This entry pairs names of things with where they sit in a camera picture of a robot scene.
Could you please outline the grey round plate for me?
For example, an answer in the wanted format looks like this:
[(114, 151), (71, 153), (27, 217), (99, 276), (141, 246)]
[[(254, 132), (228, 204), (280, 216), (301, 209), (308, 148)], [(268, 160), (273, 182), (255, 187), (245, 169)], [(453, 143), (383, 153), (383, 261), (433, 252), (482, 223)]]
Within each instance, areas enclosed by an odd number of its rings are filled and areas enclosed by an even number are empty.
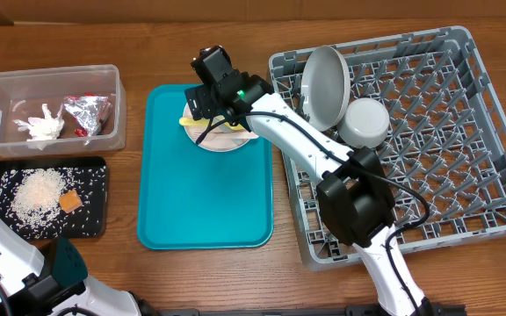
[(335, 48), (317, 47), (301, 76), (302, 112), (319, 131), (336, 126), (346, 113), (351, 93), (349, 66)]

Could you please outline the foil wrapper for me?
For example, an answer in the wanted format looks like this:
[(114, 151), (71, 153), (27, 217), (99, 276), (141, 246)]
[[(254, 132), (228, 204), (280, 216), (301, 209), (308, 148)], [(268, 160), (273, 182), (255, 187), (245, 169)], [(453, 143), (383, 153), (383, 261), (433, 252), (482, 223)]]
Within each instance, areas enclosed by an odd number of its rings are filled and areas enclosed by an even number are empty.
[(86, 137), (90, 137), (99, 134), (108, 119), (112, 105), (109, 97), (86, 95), (65, 97), (63, 107), (74, 118), (78, 127), (88, 132)]

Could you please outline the small grey bowl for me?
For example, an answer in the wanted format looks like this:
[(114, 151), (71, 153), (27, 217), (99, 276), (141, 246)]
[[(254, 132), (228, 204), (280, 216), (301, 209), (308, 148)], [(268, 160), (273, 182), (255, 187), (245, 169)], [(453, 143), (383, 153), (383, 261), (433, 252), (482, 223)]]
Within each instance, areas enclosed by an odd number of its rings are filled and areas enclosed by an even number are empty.
[(385, 105), (371, 98), (351, 102), (337, 125), (341, 139), (350, 147), (375, 148), (387, 136), (390, 117)]

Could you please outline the red sauce packet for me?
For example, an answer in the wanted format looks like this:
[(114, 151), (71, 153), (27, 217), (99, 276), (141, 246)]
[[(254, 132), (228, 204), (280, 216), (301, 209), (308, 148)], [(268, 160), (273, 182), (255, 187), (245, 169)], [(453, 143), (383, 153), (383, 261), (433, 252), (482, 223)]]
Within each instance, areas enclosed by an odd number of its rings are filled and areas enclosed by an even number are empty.
[(75, 129), (75, 134), (78, 137), (86, 137), (88, 135), (88, 132), (84, 128), (78, 127)]

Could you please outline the white napkin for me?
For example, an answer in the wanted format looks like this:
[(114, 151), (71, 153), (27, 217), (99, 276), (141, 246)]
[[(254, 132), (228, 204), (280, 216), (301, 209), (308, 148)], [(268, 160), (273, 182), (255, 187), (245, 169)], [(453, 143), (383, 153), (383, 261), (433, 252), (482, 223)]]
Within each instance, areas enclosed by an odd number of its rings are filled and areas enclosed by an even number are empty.
[(61, 135), (61, 131), (65, 126), (62, 116), (63, 105), (60, 106), (55, 117), (52, 116), (47, 104), (43, 104), (41, 110), (44, 114), (43, 118), (29, 117), (27, 121), (20, 119), (13, 120), (18, 126), (19, 132), (29, 132), (31, 136), (29, 141), (34, 142), (29, 148), (38, 148), (39, 150), (43, 150), (50, 140), (56, 140)]

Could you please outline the orange food cube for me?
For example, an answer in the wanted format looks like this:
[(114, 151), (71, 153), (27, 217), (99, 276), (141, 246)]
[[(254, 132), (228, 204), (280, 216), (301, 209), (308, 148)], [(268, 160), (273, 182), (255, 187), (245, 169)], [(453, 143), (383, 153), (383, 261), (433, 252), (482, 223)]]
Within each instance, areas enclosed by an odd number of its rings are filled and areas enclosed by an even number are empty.
[(83, 205), (76, 190), (69, 190), (59, 198), (59, 205), (65, 213), (71, 213)]

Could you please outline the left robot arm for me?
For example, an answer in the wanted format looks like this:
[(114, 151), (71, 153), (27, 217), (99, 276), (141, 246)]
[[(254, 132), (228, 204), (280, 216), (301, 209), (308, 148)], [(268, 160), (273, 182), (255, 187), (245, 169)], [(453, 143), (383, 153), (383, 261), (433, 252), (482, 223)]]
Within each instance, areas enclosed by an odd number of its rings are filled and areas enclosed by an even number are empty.
[[(126, 140), (126, 96), (114, 65), (39, 68), (0, 73), (0, 156), (35, 153), (25, 141), (6, 142), (4, 122), (14, 97), (60, 97), (76, 92), (117, 95), (111, 136), (100, 149), (121, 149)], [(36, 248), (0, 219), (0, 315), (154, 315), (155, 309), (130, 291), (118, 291), (90, 276), (83, 258), (63, 238)]]

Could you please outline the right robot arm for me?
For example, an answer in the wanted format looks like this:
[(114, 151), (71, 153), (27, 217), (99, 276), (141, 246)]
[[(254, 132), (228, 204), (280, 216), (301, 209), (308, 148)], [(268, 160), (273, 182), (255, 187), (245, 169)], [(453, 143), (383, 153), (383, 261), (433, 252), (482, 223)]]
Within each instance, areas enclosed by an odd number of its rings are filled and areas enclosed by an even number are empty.
[(360, 254), (381, 309), (389, 315), (433, 314), (397, 241), (430, 216), (423, 196), (386, 178), (368, 147), (352, 149), (311, 126), (262, 77), (234, 68), (223, 47), (201, 49), (191, 66), (201, 84), (185, 91), (187, 104), (193, 119), (208, 121), (195, 142), (229, 124), (277, 146), (314, 183), (329, 232)]

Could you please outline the grey dishwasher rack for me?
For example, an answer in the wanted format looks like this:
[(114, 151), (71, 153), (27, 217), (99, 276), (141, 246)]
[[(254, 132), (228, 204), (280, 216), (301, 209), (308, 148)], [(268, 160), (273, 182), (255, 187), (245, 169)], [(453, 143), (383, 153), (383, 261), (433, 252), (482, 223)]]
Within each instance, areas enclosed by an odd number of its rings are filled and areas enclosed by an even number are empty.
[(506, 116), (471, 33), (461, 26), (338, 45), (351, 96), (386, 106), (378, 155), (398, 224), (431, 214), (398, 241), (405, 253), (506, 235)]

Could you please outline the pink plastic fork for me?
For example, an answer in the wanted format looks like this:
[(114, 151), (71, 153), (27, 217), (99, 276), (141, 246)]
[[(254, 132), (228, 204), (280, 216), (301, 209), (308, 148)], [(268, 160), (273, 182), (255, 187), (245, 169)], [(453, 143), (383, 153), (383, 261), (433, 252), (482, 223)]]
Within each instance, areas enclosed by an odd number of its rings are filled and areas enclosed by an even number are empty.
[(241, 144), (257, 138), (255, 133), (249, 132), (209, 133), (202, 141), (202, 145), (213, 148), (239, 147)]

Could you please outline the white plate with cutlery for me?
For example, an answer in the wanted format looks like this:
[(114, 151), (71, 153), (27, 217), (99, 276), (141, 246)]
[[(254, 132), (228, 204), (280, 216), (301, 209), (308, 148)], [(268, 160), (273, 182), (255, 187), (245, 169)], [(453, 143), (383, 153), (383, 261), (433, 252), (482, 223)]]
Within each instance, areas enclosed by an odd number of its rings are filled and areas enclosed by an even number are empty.
[[(179, 125), (184, 128), (193, 143), (196, 143), (199, 136), (206, 130), (208, 123), (209, 120), (204, 118), (194, 120), (188, 104), (185, 105), (183, 116), (179, 119)], [(241, 126), (231, 126), (229, 123), (224, 123), (209, 132), (199, 143), (199, 146), (212, 152), (228, 152), (257, 138), (255, 133), (248, 132)]]

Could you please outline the yellow plastic spoon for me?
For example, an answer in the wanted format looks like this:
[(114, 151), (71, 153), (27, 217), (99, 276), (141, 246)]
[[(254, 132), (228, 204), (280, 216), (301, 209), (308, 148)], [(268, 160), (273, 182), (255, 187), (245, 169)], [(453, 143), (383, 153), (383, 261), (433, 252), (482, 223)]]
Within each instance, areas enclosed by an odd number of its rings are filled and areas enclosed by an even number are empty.
[[(178, 123), (181, 126), (208, 126), (209, 120), (204, 118), (194, 120), (193, 118), (190, 117), (182, 117), (179, 119)], [(242, 127), (241, 125), (231, 126), (229, 123), (225, 123), (221, 127), (221, 129), (224, 131), (240, 132), (244, 130), (244, 127)]]

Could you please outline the teal serving tray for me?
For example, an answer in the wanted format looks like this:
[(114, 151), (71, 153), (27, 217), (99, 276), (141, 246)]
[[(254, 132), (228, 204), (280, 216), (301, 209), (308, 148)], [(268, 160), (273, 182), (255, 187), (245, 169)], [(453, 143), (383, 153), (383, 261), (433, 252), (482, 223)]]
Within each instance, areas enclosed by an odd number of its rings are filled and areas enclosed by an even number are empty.
[(184, 84), (148, 95), (137, 219), (154, 250), (256, 248), (273, 232), (272, 148), (263, 138), (225, 153), (196, 145), (178, 121)]

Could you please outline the clear plastic bin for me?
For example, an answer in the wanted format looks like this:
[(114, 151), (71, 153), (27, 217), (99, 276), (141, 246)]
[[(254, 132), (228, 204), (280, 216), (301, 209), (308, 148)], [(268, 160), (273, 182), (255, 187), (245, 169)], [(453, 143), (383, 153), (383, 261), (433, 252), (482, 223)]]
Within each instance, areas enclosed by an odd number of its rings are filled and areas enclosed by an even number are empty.
[[(65, 97), (103, 96), (112, 106), (101, 131), (79, 137), (74, 117), (62, 111), (64, 127), (55, 140), (33, 141), (18, 120), (43, 118), (45, 104), (56, 116)], [(0, 156), (81, 154), (121, 149), (126, 143), (127, 100), (119, 70), (112, 64), (0, 72)]]

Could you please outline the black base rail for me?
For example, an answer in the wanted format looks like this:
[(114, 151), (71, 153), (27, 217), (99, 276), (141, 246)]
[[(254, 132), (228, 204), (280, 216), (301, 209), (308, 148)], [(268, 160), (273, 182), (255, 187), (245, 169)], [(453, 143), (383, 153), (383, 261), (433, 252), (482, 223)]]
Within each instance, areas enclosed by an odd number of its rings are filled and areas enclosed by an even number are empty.
[(379, 304), (347, 305), (343, 308), (200, 311), (198, 309), (158, 310), (159, 316), (378, 316), (387, 315)]

